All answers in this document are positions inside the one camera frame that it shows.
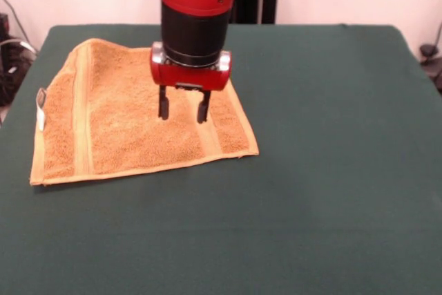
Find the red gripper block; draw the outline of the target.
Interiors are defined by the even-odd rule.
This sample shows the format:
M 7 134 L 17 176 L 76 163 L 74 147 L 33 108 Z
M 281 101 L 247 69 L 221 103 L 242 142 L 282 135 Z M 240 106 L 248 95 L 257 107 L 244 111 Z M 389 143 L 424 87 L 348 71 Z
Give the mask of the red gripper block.
M 162 120 L 169 118 L 167 86 L 201 90 L 203 98 L 198 105 L 197 121 L 202 124 L 207 120 L 211 91 L 222 91 L 229 81 L 232 70 L 232 54 L 223 50 L 218 60 L 209 67 L 181 66 L 166 56 L 161 41 L 155 41 L 151 46 L 150 63 L 153 81 L 160 86 L 158 117 Z

